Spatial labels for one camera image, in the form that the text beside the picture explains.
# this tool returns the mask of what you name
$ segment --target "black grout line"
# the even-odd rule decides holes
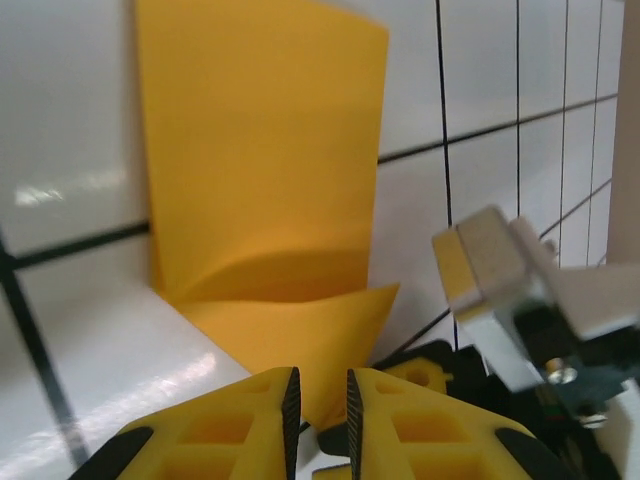
[[[442,112],[442,141],[444,156],[444,178],[447,193],[447,224],[449,227],[453,225],[453,211],[451,207],[451,166],[449,163],[449,133],[447,125],[447,96],[445,92],[444,78],[444,45],[442,41],[442,11],[440,0],[436,2],[436,31],[438,41],[438,73],[440,77],[440,109]],[[453,343],[456,351],[458,350],[458,325],[453,321]]]
[[[600,27],[598,28],[598,54],[596,55],[596,96],[598,96],[598,80],[600,77],[600,41],[602,39],[602,3],[600,0]],[[596,118],[598,113],[598,104],[593,106],[593,138],[591,139],[591,186],[589,191],[593,191],[593,164],[596,156]],[[589,265],[589,248],[591,247],[591,206],[593,202],[589,202],[589,223],[587,228],[587,258],[585,266]]]
[[[562,265],[562,207],[564,199],[564,147],[567,122],[567,44],[569,38],[569,0],[565,0],[564,15],[564,73],[562,87],[562,154],[560,160],[560,233],[558,235],[558,264]]]
[[[549,110],[547,112],[543,112],[543,113],[539,113],[539,114],[536,114],[536,115],[531,115],[531,116],[528,116],[528,117],[520,118],[519,121],[518,120],[512,120],[510,122],[500,123],[500,124],[493,125],[493,126],[487,127],[487,128],[482,128],[480,130],[476,130],[476,131],[473,131],[473,132],[463,133],[463,134],[460,134],[460,135],[457,135],[457,136],[454,136],[454,137],[449,137],[447,139],[447,145],[453,145],[453,144],[464,142],[464,141],[471,140],[471,139],[474,139],[474,138],[482,137],[484,135],[489,135],[491,133],[500,132],[500,131],[506,130],[508,128],[517,127],[518,125],[526,125],[528,123],[535,122],[537,120],[543,120],[545,118],[552,117],[554,115],[559,115],[559,114],[561,114],[563,112],[570,112],[572,110],[577,110],[579,108],[588,107],[590,105],[597,104],[597,103],[600,103],[600,102],[606,102],[607,100],[612,100],[612,99],[616,98],[617,96],[618,96],[617,93],[612,93],[610,95],[605,95],[605,96],[602,96],[600,98],[595,98],[593,100],[586,100],[586,101],[578,102],[578,103],[576,103],[574,105],[569,105],[568,107],[565,107],[564,109],[562,107],[555,108],[555,109]],[[415,147],[411,147],[411,148],[407,148],[407,149],[403,149],[403,150],[398,150],[397,152],[385,153],[385,154],[381,155],[378,158],[378,165],[384,165],[386,163],[394,162],[396,160],[402,160],[404,158],[411,157],[413,155],[418,155],[420,153],[429,152],[431,150],[437,150],[438,148],[442,148],[442,147],[444,147],[444,142],[443,141],[438,141],[438,142],[425,143],[425,144],[422,144],[422,145],[416,145]]]
[[[543,118],[552,117],[553,115],[558,115],[560,113],[571,112],[573,110],[578,110],[580,108],[588,107],[593,104],[606,102],[608,100],[612,100],[616,98],[617,96],[618,96],[617,93],[611,93],[609,95],[604,95],[599,98],[596,97],[593,100],[583,100],[582,102],[574,103],[573,105],[569,105],[568,107],[564,106],[561,108],[549,110],[548,112],[539,113],[537,115],[531,115],[530,117],[525,117],[524,119],[521,119],[520,124],[524,125],[526,123],[535,122],[536,120],[542,120]]]
[[[81,238],[71,243],[65,243],[51,248],[37,250],[25,255],[21,255],[17,258],[13,258],[11,262],[12,268],[14,270],[19,270],[31,267],[33,265],[38,265],[40,263],[48,262],[61,257],[66,257],[68,255],[73,255],[85,250],[101,247],[103,245],[108,245],[119,240],[124,240],[126,238],[148,232],[149,222],[142,222],[124,228],[109,230],[98,235]]]
[[[516,197],[520,216],[520,0],[516,0]]]
[[[610,94],[610,95],[606,95],[603,96],[601,98],[596,98],[595,100],[589,100],[589,101],[584,101],[584,102],[580,102],[580,103],[576,103],[575,105],[571,105],[566,107],[564,110],[562,108],[559,109],[555,109],[555,110],[550,110],[548,112],[545,113],[541,113],[538,115],[533,115],[530,117],[525,117],[520,119],[520,124],[524,125],[530,122],[534,122],[536,120],[542,120],[544,118],[553,116],[553,115],[558,115],[560,113],[563,112],[569,112],[571,110],[575,110],[578,108],[582,108],[582,107],[586,107],[589,105],[593,105],[593,104],[598,104],[600,102],[605,102],[608,100],[612,100],[614,98],[616,98],[618,96],[617,93],[614,94]],[[403,158],[407,158],[410,157],[412,155],[416,155],[419,153],[423,153],[423,152],[428,152],[431,150],[436,150],[438,148],[443,148],[445,147],[446,149],[446,154],[445,154],[445,181],[447,182],[447,219],[449,221],[450,218],[450,210],[451,210],[451,179],[450,179],[450,174],[449,174],[449,149],[448,146],[458,143],[458,142],[463,142],[466,140],[470,140],[473,138],[477,138],[477,137],[481,137],[483,135],[487,135],[487,134],[491,134],[491,133],[495,133],[495,132],[499,132],[501,130],[505,130],[507,128],[511,128],[516,126],[518,123],[516,121],[513,122],[508,122],[508,123],[503,123],[503,124],[499,124],[499,125],[495,125],[493,127],[488,127],[488,128],[484,128],[482,130],[478,130],[475,132],[471,132],[471,133],[467,133],[467,134],[462,134],[462,135],[458,135],[456,137],[452,137],[449,138],[446,142],[446,147],[445,147],[445,142],[434,142],[434,143],[429,143],[429,144],[424,144],[424,145],[419,145],[413,148],[409,148],[409,149],[405,149],[405,150],[400,150],[397,152],[392,152],[392,153],[388,153],[385,155],[380,156],[379,160],[378,160],[378,164],[379,165],[384,165],[386,163],[390,163],[396,160],[401,160]],[[149,222],[148,221],[144,221],[141,223],[138,223],[136,225],[131,225],[128,227],[124,227],[124,228],[117,228],[117,229],[113,229],[113,230],[109,230],[107,232],[104,233],[99,233],[97,235],[92,235],[92,236],[88,236],[85,238],[81,238],[79,240],[75,240],[73,242],[70,243],[64,243],[64,244],[60,244],[57,246],[53,246],[53,247],[49,247],[49,248],[44,248],[41,250],[36,250],[33,252],[28,252],[26,254],[23,255],[19,255],[15,258],[13,257],[9,257],[10,260],[10,265],[12,269],[14,270],[20,270],[23,268],[28,268],[28,267],[32,267],[34,265],[39,265],[41,263],[45,263],[51,260],[56,260],[58,258],[62,258],[62,257],[66,257],[69,255],[73,255],[76,253],[80,253],[83,252],[85,250],[90,250],[96,247],[100,247],[103,245],[108,245],[112,242],[116,242],[118,240],[123,240],[129,237],[133,237],[136,235],[141,235],[141,234],[145,234],[149,232]]]
[[[573,215],[580,207],[584,206],[585,203],[587,203],[589,200],[591,200],[591,198],[596,195],[597,193],[599,193],[603,188],[605,188],[607,185],[609,185],[611,183],[611,179],[607,180],[606,182],[604,182],[602,185],[600,185],[598,188],[596,188],[593,192],[591,192],[586,198],[584,198],[580,203],[578,203],[575,207],[573,207],[571,210],[569,210],[567,213],[565,213],[564,215],[562,215],[562,217],[560,217],[559,220],[553,222],[553,224],[546,228],[541,234],[540,237],[544,237],[545,235],[547,235],[549,232],[551,232],[551,230],[553,230],[554,228],[556,228],[558,225],[560,225],[560,228],[562,229],[562,222],[564,222],[567,218],[569,218],[571,215]]]
[[[424,145],[418,145],[412,148],[407,148],[404,150],[398,150],[397,152],[386,153],[384,155],[380,155],[380,157],[378,158],[378,165],[384,165],[385,163],[393,162],[395,160],[400,160],[406,157],[411,157],[419,153],[436,150],[438,148],[442,148],[443,145],[444,142],[432,142],[426,143]]]
[[[6,253],[2,238],[0,238],[0,283],[2,283],[4,297],[9,304],[16,326],[31,356],[38,378],[56,419],[58,430],[67,445],[73,462],[76,467],[80,467],[89,458],[88,450],[84,444],[84,439],[71,405],[53,369],[49,353],[42,341],[33,314],[20,287],[20,282],[15,271],[11,268],[11,262],[12,259]]]

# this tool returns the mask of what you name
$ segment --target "yellow plastic part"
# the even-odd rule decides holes
[[[351,480],[351,465],[316,470],[311,477],[313,480]]]
[[[529,479],[494,435],[501,427],[531,435],[522,425],[383,372],[354,373],[363,411],[363,480]],[[349,408],[357,408],[349,388]]]
[[[324,429],[330,407],[344,405],[347,369],[366,364],[396,291],[386,287],[298,304],[191,303],[178,309],[249,371],[295,358],[305,420]],[[242,333],[225,328],[230,319],[243,326]]]
[[[415,385],[430,388],[439,393],[447,393],[447,382],[453,380],[453,375],[444,373],[440,365],[425,358],[414,358],[384,370],[385,373],[396,378],[407,380]],[[346,397],[336,404],[329,419],[323,423],[323,429],[340,425],[347,421]]]
[[[447,394],[447,382],[453,380],[453,375],[444,373],[440,365],[426,358],[411,359],[388,368],[385,373],[445,395]]]
[[[154,285],[252,373],[300,365],[321,427],[395,295],[365,291],[388,33],[309,0],[136,21]]]
[[[120,433],[154,432],[118,480],[286,479],[282,404],[292,375],[276,368],[127,425]]]

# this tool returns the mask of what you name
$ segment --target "white tile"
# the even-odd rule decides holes
[[[0,299],[0,385],[0,478],[66,479],[74,470],[67,446],[4,299]]]
[[[602,0],[598,96],[618,93],[624,1]]]
[[[372,286],[400,282],[391,316],[373,351],[377,360],[446,309],[433,235],[447,228],[442,149],[382,165],[369,266]]]
[[[562,107],[566,8],[520,0],[520,118]]]
[[[520,214],[537,232],[560,218],[562,115],[520,126]]]
[[[451,210],[458,223],[487,205],[517,214],[517,136],[509,128],[449,147]]]
[[[613,146],[616,135],[617,99],[596,105],[596,138],[593,150],[593,188],[611,178]]]
[[[566,104],[596,96],[600,0],[569,0]]]
[[[331,0],[389,29],[380,153],[442,140],[433,0]]]
[[[246,377],[147,286],[146,237],[20,274],[91,453],[130,421]]]
[[[562,221],[560,267],[584,267],[587,264],[589,238],[589,202]]]
[[[562,184],[563,214],[591,193],[594,108],[590,105],[566,114]]]
[[[596,266],[607,253],[609,237],[609,200],[611,185],[591,197],[591,221],[589,222],[588,264]]]
[[[446,0],[442,8],[449,136],[516,118],[516,2]]]
[[[13,253],[146,216],[132,9],[2,4],[0,216]]]

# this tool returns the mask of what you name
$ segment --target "yellow paper sheet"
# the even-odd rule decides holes
[[[154,284],[250,371],[309,364],[327,391],[364,362],[330,345],[393,301],[341,297],[366,289],[387,32],[308,0],[137,0],[137,32]],[[263,316],[288,333],[256,361]]]

